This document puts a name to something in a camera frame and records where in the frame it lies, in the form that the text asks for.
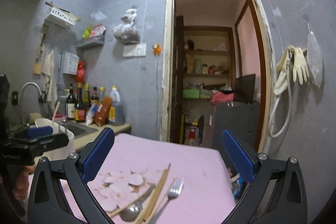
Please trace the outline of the person's left hand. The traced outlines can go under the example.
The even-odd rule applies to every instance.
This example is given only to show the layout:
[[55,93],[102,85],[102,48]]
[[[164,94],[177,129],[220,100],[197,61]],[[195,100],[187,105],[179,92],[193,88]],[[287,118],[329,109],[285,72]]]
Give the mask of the person's left hand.
[[24,201],[27,198],[29,190],[29,174],[35,172],[36,166],[24,166],[21,174],[18,176],[15,187],[12,189],[13,196],[18,201]]

